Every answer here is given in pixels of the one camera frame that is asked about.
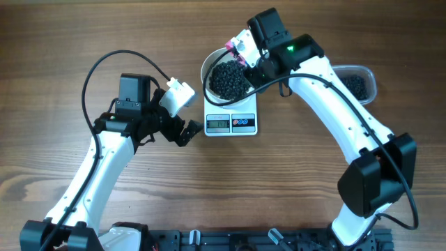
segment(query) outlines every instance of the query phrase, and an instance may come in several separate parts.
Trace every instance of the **black cable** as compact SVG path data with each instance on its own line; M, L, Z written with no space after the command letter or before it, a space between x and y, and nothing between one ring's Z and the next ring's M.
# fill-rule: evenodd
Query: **black cable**
M284 87L283 87L283 85L285 85L285 82L280 81L279 82L279 94L280 94L281 97L287 98L287 97L289 97L289 96L291 96L293 94L293 90L291 90L291 88L288 86L287 87L288 88L288 95L285 96L284 95Z
M113 109L113 105L114 105L114 103L115 103L116 101L118 101L118 99L119 99L119 98L114 98L114 99L111 101L111 104L110 104L109 109L107 110L107 113L110 113L110 112L112 111L112 109Z
M48 237L43 242L42 246L40 247L40 251L46 251L46 249L48 248L48 246L51 243L52 239L57 234L57 231L61 228L62 224L65 222L65 220L70 215L70 213L75 210L75 206L77 204L77 201L82 196L82 193L84 192L85 188L89 184L89 181L91 180L91 177L93 176L93 174L95 172L96 165L98 164L98 161L99 161L99 158L100 158L100 146L99 146L98 135L94 132L93 126L91 125L91 121L90 121L89 115L86 112L86 105L85 105L86 86L89 83L91 75L93 74L94 70L98 67L100 62L104 61L104 59L106 59L109 56L112 56L112 55L115 55L115 54L119 54L119 53L128 53L128 54L133 54L133 55L141 57L142 59L144 59L147 62L149 62L153 67L155 67L155 69L157 69L158 72L160 72L161 75L163 75L163 77L165 77L168 81L170 81L170 78L164 72L162 72L162 70L155 63L153 63L149 58L147 58L143 54L140 54L138 52L134 52L134 51L131 51L131 50L116 50L116 51L113 51L113 52L109 52L109 53L105 54L104 56L102 56L98 61L96 61L96 63L93 65L93 67L90 69L90 72L86 76L86 79L85 79L85 82L84 82L84 87L82 87L82 94L81 94L82 113L84 114L84 118L85 118L86 124L89 127L89 129L90 129L90 132L91 132L91 135L93 137L93 140L95 142L95 147L96 147L96 153L95 153L95 157L94 157L94 160L93 160L93 164L91 165L90 172L87 174L87 177L85 178L85 181L82 183L82 186L80 187L79 191L77 191L77 194L75 195L75 197L71 201L70 205L66 208L65 213L62 215L61 219L57 222L55 228L53 228L53 230L49 233ZM155 85L158 88L160 88L160 85L158 84L156 79L153 78L153 77L150 77L150 78L155 83Z
M160 84L158 84L158 81L154 78L154 77L152 77L152 76L148 76L148 78L150 79L150 80L152 80L152 82L154 83L154 85L156 85L156 87L158 88L158 95L159 95L159 99L161 100L161 87L160 87Z
M418 228L418 224L419 224L419 222L418 222L418 212L417 212L417 214L416 214L417 220L416 220L416 221L414 220L414 222L416 222L416 223L414 223L413 226L409 226L409 225L407 225L406 223L404 223L404 222L402 222L402 221L396 219L395 217L393 217L393 216L391 216L391 215L388 215L388 214L386 214L386 213L377 213L375 216L376 216L379 220L381 220L381 217L387 218L387 219L389 219L389 220L391 220L391 221L397 223L400 227L403 227L404 229L407 229L407 230L415 230L415 229Z

